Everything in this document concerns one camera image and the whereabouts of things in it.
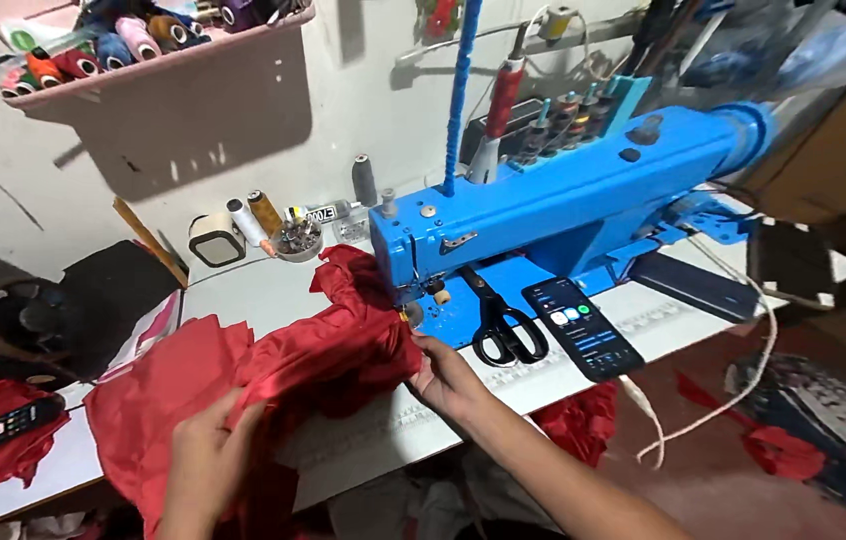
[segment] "black fabric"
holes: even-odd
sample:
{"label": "black fabric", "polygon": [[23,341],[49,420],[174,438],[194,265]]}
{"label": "black fabric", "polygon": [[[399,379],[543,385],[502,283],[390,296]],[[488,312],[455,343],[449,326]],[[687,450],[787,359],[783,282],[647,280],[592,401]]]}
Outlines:
{"label": "black fabric", "polygon": [[155,255],[129,240],[83,258],[65,273],[60,285],[84,313],[70,362],[83,377],[102,375],[140,317],[179,288]]}
{"label": "black fabric", "polygon": [[[542,528],[537,524],[509,520],[487,520],[482,522],[483,531],[489,540],[559,540],[566,538],[558,532]],[[475,523],[456,535],[456,540],[481,540]]]}

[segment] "blue sewing machine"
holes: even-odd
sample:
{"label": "blue sewing machine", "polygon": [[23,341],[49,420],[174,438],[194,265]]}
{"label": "blue sewing machine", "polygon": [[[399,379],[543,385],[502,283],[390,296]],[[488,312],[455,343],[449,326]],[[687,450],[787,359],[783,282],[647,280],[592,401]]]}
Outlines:
{"label": "blue sewing machine", "polygon": [[[757,104],[671,106],[522,171],[500,165],[493,183],[458,178],[452,197],[417,191],[395,210],[370,212],[381,272],[396,306],[418,303],[422,332],[463,347],[479,326],[477,296],[457,272],[464,265],[532,317],[523,288],[565,276],[595,295],[619,283],[634,257],[683,239],[682,225],[724,244],[744,240],[729,208],[692,188],[752,163],[773,132]],[[443,287],[437,298],[451,299],[437,303]]]}

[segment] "phone charging cable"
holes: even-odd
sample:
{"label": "phone charging cable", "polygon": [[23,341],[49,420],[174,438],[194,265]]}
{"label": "phone charging cable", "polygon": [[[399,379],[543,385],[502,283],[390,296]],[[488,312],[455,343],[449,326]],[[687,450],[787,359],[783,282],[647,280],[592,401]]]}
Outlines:
{"label": "phone charging cable", "polygon": [[633,400],[639,408],[640,411],[643,411],[646,416],[649,417],[650,420],[653,421],[653,424],[656,426],[656,436],[657,444],[659,445],[659,451],[656,453],[656,463],[653,464],[653,470],[659,470],[660,467],[663,466],[663,458],[666,455],[665,447],[666,447],[666,436],[663,434],[663,426],[660,425],[660,419],[656,416],[656,411],[653,410],[653,405],[649,404],[649,399],[646,398],[646,395],[643,393],[643,390],[640,387],[636,386],[636,383],[633,382],[633,379],[625,374],[620,375],[620,383],[622,383],[622,389],[626,392],[626,395],[629,396],[629,399]]}

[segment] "smartphone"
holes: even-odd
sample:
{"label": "smartphone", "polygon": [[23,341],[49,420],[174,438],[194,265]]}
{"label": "smartphone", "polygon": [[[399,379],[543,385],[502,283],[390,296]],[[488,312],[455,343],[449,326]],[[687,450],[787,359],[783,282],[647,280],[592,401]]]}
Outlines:
{"label": "smartphone", "polygon": [[554,277],[530,285],[523,297],[586,379],[602,383],[645,365],[571,279]]}

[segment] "power cord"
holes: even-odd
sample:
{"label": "power cord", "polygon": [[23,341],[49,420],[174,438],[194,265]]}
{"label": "power cord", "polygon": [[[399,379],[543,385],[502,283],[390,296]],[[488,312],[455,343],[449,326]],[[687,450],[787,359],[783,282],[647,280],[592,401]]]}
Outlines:
{"label": "power cord", "polygon": [[622,389],[629,396],[629,399],[632,399],[633,403],[640,408],[640,411],[643,411],[653,421],[653,425],[656,426],[656,436],[658,437],[656,445],[659,447],[659,451],[656,453],[656,463],[653,464],[653,470],[658,471],[663,466],[663,458],[666,455],[666,436],[663,435],[663,426],[660,424],[660,419],[656,416],[653,405],[649,403],[649,398],[646,398],[643,390],[636,386],[632,378],[621,374],[620,383],[622,383]]}
{"label": "power cord", "polygon": [[728,272],[731,276],[733,276],[737,280],[739,280],[743,283],[749,284],[750,287],[752,287],[753,289],[756,290],[756,292],[760,295],[760,304],[763,305],[763,308],[766,311],[766,318],[769,319],[769,335],[766,337],[766,344],[763,348],[763,353],[760,355],[760,362],[756,367],[756,374],[753,375],[753,378],[750,380],[749,384],[747,384],[746,387],[743,388],[742,391],[739,394],[737,394],[733,399],[730,399],[729,401],[727,401],[725,404],[723,404],[722,406],[720,406],[716,410],[713,410],[709,414],[706,414],[705,416],[703,416],[699,420],[696,420],[695,422],[690,423],[689,425],[683,427],[682,429],[675,431],[675,432],[673,432],[669,435],[666,435],[666,436],[662,436],[662,434],[661,434],[660,439],[658,441],[656,441],[655,443],[647,446],[646,448],[641,449],[640,452],[636,454],[636,460],[641,460],[643,458],[643,456],[646,455],[646,453],[650,452],[654,448],[659,447],[660,452],[659,452],[659,455],[657,456],[657,462],[662,464],[663,445],[666,444],[667,441],[671,441],[672,439],[675,439],[676,437],[681,437],[681,436],[684,436],[685,434],[688,434],[689,432],[691,432],[691,431],[695,430],[696,428],[702,426],[704,423],[707,423],[710,420],[716,418],[718,415],[722,414],[723,412],[728,411],[730,408],[734,407],[736,404],[741,402],[746,396],[748,396],[750,394],[750,392],[752,392],[756,388],[756,386],[760,383],[760,379],[763,378],[763,372],[766,369],[766,364],[769,363],[769,355],[770,355],[770,353],[772,353],[773,347],[776,345],[776,338],[777,338],[777,335],[779,333],[779,327],[777,326],[777,322],[776,322],[776,314],[773,313],[773,309],[769,305],[769,299],[766,297],[765,293],[763,292],[763,289],[761,289],[760,286],[758,284],[756,284],[755,281],[753,281],[752,277],[747,276],[744,273],[741,273],[738,270],[736,270],[735,268],[733,268],[728,262],[726,262],[725,260],[720,258],[719,255],[717,255],[712,250],[710,250],[708,247],[706,247],[701,241],[699,241],[698,238],[695,238],[694,236],[690,236],[689,238],[687,238],[687,240],[689,240],[690,243],[692,243],[693,246],[696,249],[701,251],[708,259],[710,259],[710,261],[717,264],[720,268],[722,268],[724,271]]}

